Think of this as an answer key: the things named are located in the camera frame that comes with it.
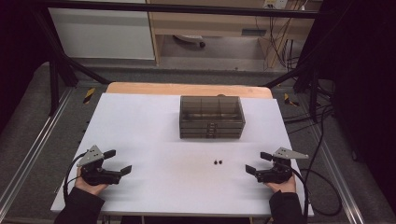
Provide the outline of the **black metal frame struts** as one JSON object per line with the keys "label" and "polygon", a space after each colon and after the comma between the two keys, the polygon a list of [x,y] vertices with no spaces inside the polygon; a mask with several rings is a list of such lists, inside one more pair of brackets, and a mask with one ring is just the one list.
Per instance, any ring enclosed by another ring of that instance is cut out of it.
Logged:
{"label": "black metal frame struts", "polygon": [[273,87],[283,83],[284,81],[296,77],[297,80],[293,86],[293,89],[296,93],[303,92],[305,90],[310,90],[309,95],[309,103],[308,103],[308,114],[309,118],[311,118],[314,122],[317,122],[317,99],[318,94],[325,93],[332,96],[331,93],[328,93],[322,90],[319,87],[319,70],[317,67],[311,64],[301,64],[294,70],[289,71],[287,74],[278,77],[262,86],[264,88],[272,89]]}
{"label": "black metal frame struts", "polygon": [[67,87],[76,87],[78,84],[78,78],[75,74],[75,71],[78,70],[79,72],[95,81],[98,81],[101,84],[108,85],[111,83],[110,80],[99,76],[66,55],[59,37],[56,35],[55,31],[50,28],[50,23],[45,18],[44,13],[41,10],[32,11],[32,16],[37,27],[37,34],[39,35],[41,45],[44,47],[46,54],[49,56],[49,114],[51,116],[54,115],[57,109],[60,107],[59,78],[64,81],[64,84]]}

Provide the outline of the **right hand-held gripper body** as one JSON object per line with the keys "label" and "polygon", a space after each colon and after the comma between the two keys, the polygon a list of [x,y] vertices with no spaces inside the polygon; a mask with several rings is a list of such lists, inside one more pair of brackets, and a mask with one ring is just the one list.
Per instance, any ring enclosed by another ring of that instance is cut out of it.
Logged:
{"label": "right hand-held gripper body", "polygon": [[273,167],[269,170],[256,171],[255,177],[259,183],[283,183],[292,176],[291,160],[305,160],[309,156],[300,152],[280,147],[273,154]]}

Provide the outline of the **office chair base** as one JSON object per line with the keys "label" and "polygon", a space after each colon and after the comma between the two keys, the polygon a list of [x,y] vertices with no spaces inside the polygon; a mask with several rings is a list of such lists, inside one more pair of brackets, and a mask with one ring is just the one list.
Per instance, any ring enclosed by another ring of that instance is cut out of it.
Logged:
{"label": "office chair base", "polygon": [[175,38],[181,41],[198,44],[200,48],[205,47],[205,42],[200,35],[175,35]]}

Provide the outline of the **person's left hand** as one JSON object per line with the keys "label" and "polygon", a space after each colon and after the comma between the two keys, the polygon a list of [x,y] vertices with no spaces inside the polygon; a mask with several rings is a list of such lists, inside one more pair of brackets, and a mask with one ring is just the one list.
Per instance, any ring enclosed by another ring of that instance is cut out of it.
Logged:
{"label": "person's left hand", "polygon": [[107,184],[99,184],[97,186],[92,186],[88,184],[81,175],[81,168],[77,169],[77,178],[75,181],[75,187],[84,190],[92,195],[98,196],[103,190],[107,188]]}

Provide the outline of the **white board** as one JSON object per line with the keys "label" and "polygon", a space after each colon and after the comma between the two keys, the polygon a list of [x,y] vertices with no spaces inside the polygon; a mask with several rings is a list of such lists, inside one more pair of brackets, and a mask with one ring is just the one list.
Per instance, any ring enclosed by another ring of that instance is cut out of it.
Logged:
{"label": "white board", "polygon": [[[244,98],[239,139],[181,139],[177,95],[105,93],[78,148],[115,149],[107,170],[132,166],[105,189],[103,213],[115,216],[263,217],[273,192],[245,170],[272,164],[261,152],[290,147],[278,103]],[[214,161],[223,160],[223,164]]]}

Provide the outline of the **light wooden desk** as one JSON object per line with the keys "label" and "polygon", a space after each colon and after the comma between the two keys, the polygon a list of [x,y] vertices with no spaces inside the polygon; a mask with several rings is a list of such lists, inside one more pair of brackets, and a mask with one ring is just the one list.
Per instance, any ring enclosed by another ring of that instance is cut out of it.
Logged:
{"label": "light wooden desk", "polygon": [[[274,9],[263,6],[263,0],[146,0],[149,4],[192,5]],[[317,10],[314,0],[288,0],[286,10]],[[280,64],[279,57],[289,39],[305,40],[314,23],[312,19],[250,17],[231,15],[150,12],[151,31],[155,35],[244,36],[250,31],[259,39],[267,66]]]}

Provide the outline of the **person's right hand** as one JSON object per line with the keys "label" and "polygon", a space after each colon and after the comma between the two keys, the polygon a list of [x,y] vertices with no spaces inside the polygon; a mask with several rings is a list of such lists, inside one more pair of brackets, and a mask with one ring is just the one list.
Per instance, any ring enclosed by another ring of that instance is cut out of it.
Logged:
{"label": "person's right hand", "polygon": [[296,192],[296,181],[294,176],[292,176],[288,181],[285,181],[283,183],[266,183],[266,186],[270,188],[273,192]]}

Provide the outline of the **smoky plastic drawer box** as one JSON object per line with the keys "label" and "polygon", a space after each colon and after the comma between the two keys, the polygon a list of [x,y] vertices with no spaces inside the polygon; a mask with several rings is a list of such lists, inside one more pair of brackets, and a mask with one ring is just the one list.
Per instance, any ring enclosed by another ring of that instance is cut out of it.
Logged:
{"label": "smoky plastic drawer box", "polygon": [[240,133],[246,124],[239,96],[181,96],[179,135],[182,133]]}

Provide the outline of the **white cabinet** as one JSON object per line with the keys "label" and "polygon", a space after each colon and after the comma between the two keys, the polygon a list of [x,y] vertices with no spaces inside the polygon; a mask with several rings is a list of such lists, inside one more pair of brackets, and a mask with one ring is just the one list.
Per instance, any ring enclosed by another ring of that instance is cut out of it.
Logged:
{"label": "white cabinet", "polygon": [[50,8],[65,53],[74,58],[155,58],[144,12]]}

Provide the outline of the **yellow black tape strip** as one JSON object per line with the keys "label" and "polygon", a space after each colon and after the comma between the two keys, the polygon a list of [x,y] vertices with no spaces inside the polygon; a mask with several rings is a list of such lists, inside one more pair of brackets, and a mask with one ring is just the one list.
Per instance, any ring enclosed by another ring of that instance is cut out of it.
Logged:
{"label": "yellow black tape strip", "polygon": [[298,102],[293,102],[289,95],[284,93],[284,104],[285,105],[293,105],[293,106],[300,106],[300,104]]}
{"label": "yellow black tape strip", "polygon": [[83,99],[83,104],[88,104],[89,101],[91,100],[93,94],[95,92],[95,88],[89,88],[84,99]]}

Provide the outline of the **black metal crossbar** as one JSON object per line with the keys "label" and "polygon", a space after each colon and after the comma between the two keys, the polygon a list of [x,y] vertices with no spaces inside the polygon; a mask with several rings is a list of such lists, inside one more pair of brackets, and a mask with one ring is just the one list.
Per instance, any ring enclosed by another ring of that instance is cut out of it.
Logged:
{"label": "black metal crossbar", "polygon": [[299,10],[285,10],[285,9],[254,9],[254,8],[238,8],[238,7],[209,7],[209,6],[188,6],[188,5],[72,1],[72,0],[37,0],[36,2],[43,7],[91,9],[91,10],[231,15],[231,16],[296,18],[296,19],[315,19],[323,16],[323,13],[319,11],[299,11]]}

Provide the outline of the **white power strip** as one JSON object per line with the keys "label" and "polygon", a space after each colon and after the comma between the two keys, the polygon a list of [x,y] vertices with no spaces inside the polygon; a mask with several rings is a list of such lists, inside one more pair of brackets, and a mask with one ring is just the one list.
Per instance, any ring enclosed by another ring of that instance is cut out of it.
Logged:
{"label": "white power strip", "polygon": [[263,0],[263,6],[274,9],[284,9],[288,0]]}

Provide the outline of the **aluminium rail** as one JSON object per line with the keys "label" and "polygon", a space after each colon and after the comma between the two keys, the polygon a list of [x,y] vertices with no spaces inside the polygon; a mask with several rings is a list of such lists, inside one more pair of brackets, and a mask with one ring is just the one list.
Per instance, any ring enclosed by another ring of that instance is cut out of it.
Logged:
{"label": "aluminium rail", "polygon": [[40,130],[38,136],[21,162],[17,172],[7,185],[5,192],[0,197],[0,220],[5,218],[9,208],[21,190],[24,181],[31,172],[35,161],[39,157],[44,145],[46,145],[73,92],[74,88],[65,89],[61,99],[59,100],[59,107],[55,110],[54,114],[49,116],[49,118],[46,120],[43,128]]}
{"label": "aluminium rail", "polygon": [[323,159],[324,165],[328,170],[330,178],[335,185],[338,193],[341,197],[341,202],[346,213],[346,216],[350,224],[364,224],[364,218],[361,214],[361,210],[356,204],[352,193],[347,185],[344,176],[341,173],[340,168],[337,166],[336,161],[330,152],[330,149],[324,140],[324,132],[319,126],[312,128],[312,133],[318,140],[318,147]]}

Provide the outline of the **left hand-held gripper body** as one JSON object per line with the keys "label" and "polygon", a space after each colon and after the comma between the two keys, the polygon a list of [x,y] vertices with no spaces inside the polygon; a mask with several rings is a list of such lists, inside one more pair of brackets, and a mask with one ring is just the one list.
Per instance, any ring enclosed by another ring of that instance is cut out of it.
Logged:
{"label": "left hand-held gripper body", "polygon": [[93,145],[78,162],[78,167],[81,168],[82,178],[92,186],[120,183],[120,171],[108,171],[103,168],[103,163],[107,160],[104,158],[104,153],[97,145]]}

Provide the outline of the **black curtain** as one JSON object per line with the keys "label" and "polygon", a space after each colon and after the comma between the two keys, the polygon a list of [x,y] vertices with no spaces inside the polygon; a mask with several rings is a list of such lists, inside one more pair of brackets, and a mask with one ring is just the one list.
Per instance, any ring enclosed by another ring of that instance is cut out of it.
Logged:
{"label": "black curtain", "polygon": [[48,60],[35,32],[29,0],[0,0],[0,134],[34,71]]}
{"label": "black curtain", "polygon": [[302,55],[335,82],[349,143],[396,214],[396,0],[323,0]]}

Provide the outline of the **wooden table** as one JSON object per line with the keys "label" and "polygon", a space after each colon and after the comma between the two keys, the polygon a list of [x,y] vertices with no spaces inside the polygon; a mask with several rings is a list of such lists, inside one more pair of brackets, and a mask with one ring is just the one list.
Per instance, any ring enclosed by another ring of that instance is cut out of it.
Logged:
{"label": "wooden table", "polygon": [[198,85],[175,83],[113,82],[106,93],[192,95],[192,96],[240,96],[243,98],[272,99],[268,88],[242,85]]}

